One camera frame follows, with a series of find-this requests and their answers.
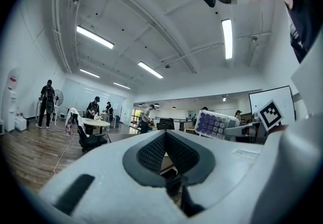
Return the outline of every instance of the black chair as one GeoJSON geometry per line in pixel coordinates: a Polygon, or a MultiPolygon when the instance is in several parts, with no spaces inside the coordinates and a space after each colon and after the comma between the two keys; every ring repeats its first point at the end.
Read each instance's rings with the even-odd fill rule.
{"type": "Polygon", "coordinates": [[[79,143],[81,144],[82,151],[85,150],[92,150],[96,147],[99,147],[103,144],[107,143],[107,140],[104,139],[105,134],[92,134],[89,137],[86,136],[86,134],[83,131],[83,128],[79,125],[79,122],[77,120],[77,115],[74,116],[75,122],[77,124],[77,132],[80,135],[79,143]]]}
{"type": "Polygon", "coordinates": [[[157,130],[175,130],[174,119],[163,119],[160,122],[156,124],[157,130]]]}

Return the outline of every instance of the backpack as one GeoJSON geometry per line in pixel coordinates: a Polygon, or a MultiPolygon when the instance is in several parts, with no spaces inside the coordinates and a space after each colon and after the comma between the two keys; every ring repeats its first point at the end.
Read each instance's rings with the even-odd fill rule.
{"type": "Polygon", "coordinates": [[[54,112],[54,89],[52,87],[48,87],[46,86],[46,90],[45,90],[45,97],[47,98],[46,101],[46,111],[49,114],[52,114],[54,112]]]}

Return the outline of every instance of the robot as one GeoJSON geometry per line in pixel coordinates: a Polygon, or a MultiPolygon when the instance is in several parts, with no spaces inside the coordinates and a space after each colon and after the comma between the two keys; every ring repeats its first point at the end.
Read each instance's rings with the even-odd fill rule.
{"type": "MultiPolygon", "coordinates": [[[[55,223],[276,223],[299,202],[323,162],[323,29],[292,80],[309,116],[267,136],[266,143],[209,139],[174,130],[97,148],[52,178],[32,205],[55,223]],[[159,175],[167,153],[178,170],[182,202],[159,175]]],[[[227,134],[265,137],[250,125],[227,134]]]]}

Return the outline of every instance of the white wall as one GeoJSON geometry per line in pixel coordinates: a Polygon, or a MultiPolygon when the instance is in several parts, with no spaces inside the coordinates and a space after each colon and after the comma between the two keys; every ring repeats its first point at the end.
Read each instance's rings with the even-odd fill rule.
{"type": "Polygon", "coordinates": [[[269,47],[260,64],[265,80],[264,90],[290,85],[292,94],[298,91],[291,76],[299,67],[294,50],[290,45],[289,21],[283,0],[275,0],[272,35],[269,47]]]}
{"type": "Polygon", "coordinates": [[[190,76],[179,74],[172,80],[155,80],[141,89],[144,92],[139,91],[135,102],[202,97],[262,88],[263,78],[258,70],[214,67],[190,76]]]}
{"type": "Polygon", "coordinates": [[[8,73],[20,67],[17,112],[35,116],[36,102],[47,80],[61,89],[65,80],[52,34],[51,0],[18,0],[8,17],[0,44],[0,101],[8,73]]]}
{"type": "Polygon", "coordinates": [[[250,99],[248,94],[243,94],[238,97],[238,110],[242,112],[242,114],[251,113],[250,99]]]}
{"type": "Polygon", "coordinates": [[[115,95],[121,96],[121,97],[125,97],[125,98],[129,98],[129,99],[133,99],[134,98],[134,93],[131,92],[131,90],[126,89],[126,88],[122,88],[122,87],[118,87],[117,85],[108,85],[103,78],[96,78],[96,77],[92,77],[90,75],[87,75],[86,73],[73,73],[73,74],[66,74],[65,75],[66,78],[69,78],[73,81],[82,83],[84,85],[90,86],[90,87],[95,87],[96,89],[99,90],[103,90],[106,92],[110,92],[113,93],[115,95]]]}

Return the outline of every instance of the ceiling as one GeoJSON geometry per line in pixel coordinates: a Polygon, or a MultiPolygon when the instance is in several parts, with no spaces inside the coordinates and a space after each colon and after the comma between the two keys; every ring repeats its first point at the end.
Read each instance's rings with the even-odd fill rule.
{"type": "Polygon", "coordinates": [[[107,83],[139,88],[156,81],[138,66],[140,61],[166,82],[205,68],[256,67],[269,41],[274,0],[218,2],[215,8],[203,0],[81,0],[77,25],[114,43],[113,49],[80,34],[75,43],[76,5],[66,1],[61,9],[64,46],[73,71],[87,69],[107,83]],[[225,60],[221,25],[227,18],[233,24],[231,60],[225,60]],[[196,53],[172,62],[192,52],[196,53]]]}

